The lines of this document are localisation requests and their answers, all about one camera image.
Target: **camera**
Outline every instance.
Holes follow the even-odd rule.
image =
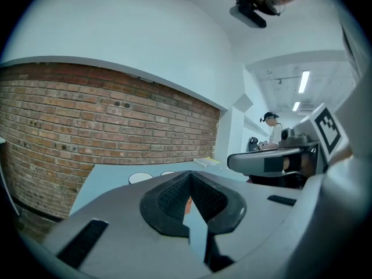
[[[288,137],[291,137],[293,135],[295,135],[293,128],[287,128],[287,129],[282,130],[281,139],[282,141],[285,141]]]

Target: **white table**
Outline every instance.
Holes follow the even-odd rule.
[[[0,147],[2,147],[5,144],[5,142],[6,142],[5,139],[0,137]],[[1,177],[1,181],[2,181],[2,188],[5,190],[6,194],[8,195],[9,202],[12,205],[12,207],[13,207],[14,211],[16,212],[17,216],[19,216],[19,212],[17,210],[17,207],[14,204],[12,196],[9,193],[8,186],[6,185],[5,177],[4,177],[4,174],[2,172],[2,168],[1,168],[1,162],[0,162],[0,177]]]

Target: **black rubber pad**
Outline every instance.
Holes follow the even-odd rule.
[[[100,220],[90,221],[57,257],[77,269],[109,224]]]

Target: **person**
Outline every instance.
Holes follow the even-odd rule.
[[[288,4],[294,0],[247,0],[253,3],[256,10],[268,14],[274,15],[272,11],[273,7]],[[346,57],[352,67],[355,83],[358,83],[363,73],[366,72],[368,65],[370,64],[368,57],[368,48],[366,46],[360,46],[353,39],[351,34],[355,31],[356,25],[355,21],[346,13],[339,12],[339,19],[341,21],[344,46],[346,50]],[[330,165],[336,164],[339,161],[347,159],[353,155],[353,151],[350,145],[344,147],[338,151],[335,156],[331,159]],[[311,163],[310,157],[305,154],[302,157],[295,159],[285,158],[284,160],[284,170],[297,169],[300,171],[306,170],[304,173],[309,176],[313,173],[313,164]]]
[[[279,146],[279,142],[281,141],[281,132],[285,129],[284,125],[279,123],[277,118],[279,116],[275,113],[267,112],[264,116],[262,121],[266,122],[269,127],[272,127],[273,130],[269,137],[269,143],[267,145],[262,145],[260,147],[261,150],[267,149],[277,149]]]

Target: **white ceiling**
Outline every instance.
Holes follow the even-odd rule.
[[[302,72],[310,71],[305,92],[298,93]],[[253,71],[267,105],[275,112],[290,112],[296,101],[299,110],[314,110],[323,102],[335,110],[353,90],[348,62],[313,62]]]
[[[313,20],[317,26],[323,26],[324,22],[336,19],[335,9],[328,0],[300,0],[289,5],[280,19],[262,15],[267,21],[264,30],[249,28],[229,14],[229,10],[235,5],[235,0],[189,0],[206,12],[226,32],[232,45],[254,41],[264,41],[267,36],[273,36],[276,28],[293,26],[293,22],[301,20]],[[246,54],[254,53],[254,48],[247,48]],[[303,70],[310,70],[309,83],[304,94],[298,94],[297,90]],[[347,62],[313,62],[302,64],[288,64],[252,71],[259,80],[262,91],[267,99],[268,106],[276,112],[289,112],[296,101],[300,101],[302,109],[312,110],[325,102],[335,109],[350,94],[353,88],[353,78],[350,66]]]

